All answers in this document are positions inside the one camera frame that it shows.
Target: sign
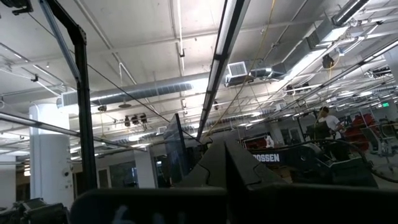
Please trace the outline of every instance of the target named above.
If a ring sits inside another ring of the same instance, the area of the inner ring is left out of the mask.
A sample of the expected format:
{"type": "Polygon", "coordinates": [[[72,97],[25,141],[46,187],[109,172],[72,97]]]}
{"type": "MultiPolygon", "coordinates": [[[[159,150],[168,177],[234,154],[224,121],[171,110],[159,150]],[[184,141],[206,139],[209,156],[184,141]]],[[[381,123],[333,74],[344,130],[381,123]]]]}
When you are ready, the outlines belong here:
{"type": "Polygon", "coordinates": [[[256,154],[253,156],[260,162],[280,162],[279,154],[256,154]]]}

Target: red object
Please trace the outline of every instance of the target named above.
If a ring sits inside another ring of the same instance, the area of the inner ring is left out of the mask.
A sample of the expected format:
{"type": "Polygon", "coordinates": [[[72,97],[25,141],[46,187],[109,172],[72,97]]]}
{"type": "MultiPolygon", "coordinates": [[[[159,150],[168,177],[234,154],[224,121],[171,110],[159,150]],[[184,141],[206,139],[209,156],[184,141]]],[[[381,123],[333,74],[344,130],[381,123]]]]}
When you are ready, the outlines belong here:
{"type": "Polygon", "coordinates": [[[362,128],[367,127],[371,128],[377,136],[380,135],[379,127],[372,115],[364,114],[363,117],[361,115],[356,115],[351,127],[347,128],[345,132],[346,140],[358,146],[362,151],[368,150],[369,142],[361,131],[362,128]]]}

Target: screen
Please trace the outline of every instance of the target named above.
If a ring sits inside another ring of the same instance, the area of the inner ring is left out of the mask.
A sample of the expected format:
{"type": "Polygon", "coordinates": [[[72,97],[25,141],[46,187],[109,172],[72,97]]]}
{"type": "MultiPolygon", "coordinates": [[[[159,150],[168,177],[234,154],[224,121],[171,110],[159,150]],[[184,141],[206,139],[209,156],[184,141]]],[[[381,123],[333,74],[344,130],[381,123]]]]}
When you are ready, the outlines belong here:
{"type": "Polygon", "coordinates": [[[178,183],[189,173],[185,156],[186,148],[178,113],[174,114],[167,126],[163,138],[169,161],[169,171],[172,184],[178,183]]]}

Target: white ceiling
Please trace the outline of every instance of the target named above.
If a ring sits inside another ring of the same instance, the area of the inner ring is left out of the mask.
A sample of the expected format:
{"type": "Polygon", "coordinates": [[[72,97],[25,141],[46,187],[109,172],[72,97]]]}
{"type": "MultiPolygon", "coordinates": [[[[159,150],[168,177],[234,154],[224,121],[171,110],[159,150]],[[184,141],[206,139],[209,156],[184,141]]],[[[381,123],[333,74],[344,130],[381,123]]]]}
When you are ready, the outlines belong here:
{"type": "MultiPolygon", "coordinates": [[[[242,29],[238,35],[233,53],[229,62],[240,62],[243,60],[253,60],[262,39],[262,29],[267,23],[270,23],[270,29],[267,33],[264,47],[260,51],[260,58],[266,55],[266,64],[273,65],[283,61],[289,52],[301,41],[308,33],[314,29],[314,23],[319,20],[324,13],[333,15],[339,10],[339,5],[343,6],[347,0],[327,1],[327,0],[276,0],[275,9],[271,21],[267,21],[271,10],[271,0],[251,0],[249,9],[244,18],[242,29]],[[286,26],[287,22],[295,23],[286,26]]],[[[48,70],[56,77],[65,82],[66,85],[75,87],[73,76],[68,68],[65,59],[62,57],[60,48],[56,40],[42,27],[50,30],[45,20],[43,12],[40,9],[38,1],[32,1],[34,12],[30,15],[22,14],[14,16],[11,10],[6,7],[0,7],[0,26],[6,27],[5,32],[0,32],[0,43],[8,46],[20,55],[25,56],[29,60],[36,62],[37,65],[48,70]]],[[[103,39],[117,50],[117,56],[121,59],[127,70],[138,84],[164,80],[184,75],[193,75],[197,73],[209,72],[213,58],[214,47],[216,43],[216,34],[220,26],[221,13],[224,1],[222,0],[183,0],[181,1],[181,24],[183,35],[183,47],[185,49],[184,64],[185,70],[181,69],[181,61],[178,56],[178,38],[179,24],[177,13],[177,0],[74,0],[60,1],[62,6],[71,15],[74,20],[82,26],[87,34],[87,51],[88,63],[104,76],[108,77],[118,86],[133,85],[133,81],[127,76],[126,72],[122,72],[123,81],[120,80],[119,64],[115,56],[108,50],[103,39]],[[78,4],[85,7],[85,12],[78,7],[78,4]]],[[[372,0],[366,8],[383,7],[398,4],[398,1],[388,0],[372,0]]],[[[395,11],[382,11],[375,14],[357,15],[357,19],[367,19],[369,17],[383,16],[395,13],[395,11]]],[[[73,45],[68,38],[66,30],[59,24],[63,36],[67,41],[70,49],[73,45]]],[[[398,22],[388,21],[385,25],[379,26],[374,33],[384,32],[398,28],[398,22]]],[[[352,50],[347,56],[339,59],[337,67],[346,67],[352,65],[358,60],[361,52],[370,46],[375,46],[382,38],[365,40],[352,50]]],[[[49,77],[32,66],[31,63],[24,65],[25,61],[19,59],[9,50],[0,47],[0,67],[4,67],[5,63],[12,65],[12,71],[0,71],[0,93],[7,94],[13,91],[30,90],[39,88],[36,83],[31,82],[28,78],[21,78],[11,75],[32,76],[21,67],[28,69],[32,73],[37,73],[40,78],[44,78],[50,83],[44,82],[46,85],[56,85],[58,80],[49,77]]],[[[304,71],[304,73],[313,72],[321,63],[304,71]]],[[[335,70],[332,76],[337,75],[342,70],[335,70]]],[[[350,74],[351,77],[358,76],[361,78],[362,73],[350,74]]],[[[311,85],[321,84],[328,80],[329,73],[325,71],[315,75],[309,80],[311,85]]],[[[92,91],[99,91],[114,88],[112,84],[102,78],[97,72],[89,68],[90,88],[92,91]]],[[[292,83],[299,83],[305,78],[296,78],[292,83]]],[[[253,97],[260,95],[258,101],[264,101],[269,98],[265,96],[268,93],[279,90],[285,84],[284,81],[261,83],[255,81],[252,88],[246,85],[240,95],[240,99],[245,97],[253,97]]],[[[156,96],[148,100],[160,101],[171,98],[179,98],[181,96],[190,96],[198,93],[197,91],[186,91],[174,93],[164,96],[156,96]]],[[[235,88],[227,89],[223,86],[217,94],[217,102],[229,102],[236,94],[235,88]]],[[[176,111],[184,117],[188,122],[198,121],[201,114],[201,106],[203,104],[204,95],[187,97],[188,114],[183,114],[180,99],[170,100],[165,103],[156,103],[154,108],[164,116],[170,119],[176,111]]],[[[43,90],[39,93],[29,93],[25,95],[7,96],[4,101],[12,106],[15,111],[26,113],[30,101],[34,103],[51,102],[55,103],[56,97],[43,90]]],[[[138,105],[134,101],[127,100],[129,104],[138,105]]],[[[230,113],[237,113],[239,110],[252,111],[258,108],[255,99],[239,101],[242,105],[235,103],[230,113]]],[[[225,109],[228,104],[220,106],[225,109]]],[[[118,104],[108,105],[109,113],[102,116],[104,123],[111,124],[114,119],[124,119],[125,115],[133,115],[138,113],[146,113],[149,120],[156,126],[165,123],[159,118],[155,118],[152,113],[143,107],[136,107],[128,110],[120,110],[118,104]]],[[[93,113],[98,112],[96,108],[92,109],[93,113]]],[[[211,116],[219,116],[219,112],[213,112],[211,116]]],[[[71,115],[71,129],[78,129],[78,120],[71,115]]],[[[101,116],[97,113],[93,115],[93,126],[101,125],[101,116]]],[[[109,129],[126,129],[122,124],[109,129]]]]}

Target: ceiling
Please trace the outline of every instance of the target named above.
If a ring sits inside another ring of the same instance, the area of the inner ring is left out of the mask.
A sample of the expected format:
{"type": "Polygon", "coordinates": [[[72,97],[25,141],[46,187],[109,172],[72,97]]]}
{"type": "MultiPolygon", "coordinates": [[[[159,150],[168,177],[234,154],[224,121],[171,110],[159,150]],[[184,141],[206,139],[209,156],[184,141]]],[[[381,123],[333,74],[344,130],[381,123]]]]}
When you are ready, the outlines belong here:
{"type": "MultiPolygon", "coordinates": [[[[210,72],[224,6],[222,0],[74,0],[60,2],[87,34],[88,63],[91,66],[88,70],[91,91],[115,89],[115,86],[101,75],[110,79],[118,87],[124,87],[210,72]],[[178,13],[179,2],[181,2],[180,15],[178,13]],[[185,52],[184,58],[179,56],[180,31],[185,52]]],[[[295,46],[315,30],[325,15],[334,15],[347,2],[347,0],[276,0],[271,21],[268,21],[272,1],[251,0],[229,62],[254,59],[263,60],[267,65],[283,62],[295,46]],[[269,30],[263,48],[260,49],[260,57],[254,58],[267,24],[269,30]]],[[[72,91],[76,87],[73,75],[50,31],[39,2],[32,1],[32,3],[34,12],[19,16],[14,16],[9,8],[0,7],[0,24],[7,27],[6,32],[0,32],[0,43],[3,46],[0,46],[0,95],[2,95],[2,100],[7,105],[8,111],[14,114],[27,114],[32,103],[56,103],[57,96],[54,93],[61,94],[61,92],[72,91]],[[53,91],[48,91],[37,82],[32,82],[30,79],[34,78],[35,74],[39,76],[41,84],[53,91]]],[[[397,4],[398,1],[393,0],[370,0],[366,9],[379,9],[397,4]]],[[[354,18],[368,19],[393,15],[396,11],[397,9],[390,9],[374,13],[359,13],[354,18]]],[[[398,28],[396,21],[397,19],[385,21],[383,25],[376,28],[373,34],[398,28]]],[[[348,29],[347,33],[363,32],[373,25],[374,23],[367,23],[348,29]]],[[[60,23],[58,26],[69,49],[73,49],[73,44],[68,38],[65,28],[60,23]]],[[[297,75],[289,84],[293,86],[299,86],[304,82],[308,82],[311,86],[322,84],[350,65],[362,60],[363,55],[370,47],[381,46],[384,42],[396,37],[397,34],[390,34],[366,39],[341,57],[332,51],[330,55],[338,60],[333,70],[317,72],[322,65],[321,61],[317,61],[297,75]]],[[[321,97],[314,95],[306,101],[310,105],[311,102],[325,100],[331,94],[348,90],[360,91],[377,85],[391,77],[367,78],[364,76],[364,72],[384,65],[386,62],[383,58],[379,58],[347,75],[345,82],[340,80],[337,82],[338,84],[334,83],[328,89],[320,91],[321,97]]],[[[272,100],[278,103],[288,103],[303,93],[288,95],[285,89],[286,84],[285,80],[279,82],[255,80],[243,88],[239,100],[231,105],[231,109],[228,110],[225,117],[241,116],[255,111],[264,112],[264,110],[272,109],[275,106],[272,100]]],[[[180,113],[182,123],[194,124],[193,126],[196,127],[195,124],[200,119],[205,97],[206,86],[202,87],[202,89],[153,96],[140,99],[140,101],[152,105],[158,113],[167,119],[170,119],[174,113],[180,113]],[[182,108],[182,99],[184,98],[186,107],[182,108]]],[[[216,95],[216,101],[220,104],[219,110],[213,109],[210,113],[210,121],[220,118],[239,89],[240,86],[231,88],[220,86],[216,95]]],[[[93,131],[96,136],[100,137],[105,134],[107,138],[112,139],[144,131],[141,125],[126,128],[121,121],[126,115],[145,113],[149,120],[149,130],[146,133],[157,131],[158,127],[167,125],[166,121],[147,108],[140,106],[138,102],[126,99],[126,103],[132,107],[120,109],[118,106],[121,103],[107,105],[108,111],[103,114],[98,112],[97,106],[92,107],[93,131]]],[[[268,115],[263,114],[260,117],[266,118],[268,115]]],[[[29,130],[24,127],[17,131],[9,130],[13,130],[15,127],[18,125],[4,123],[1,125],[1,131],[29,135],[29,130]]],[[[79,130],[78,117],[75,114],[70,115],[70,129],[79,130]]],[[[28,142],[24,142],[12,147],[21,149],[27,145],[28,142]]]]}

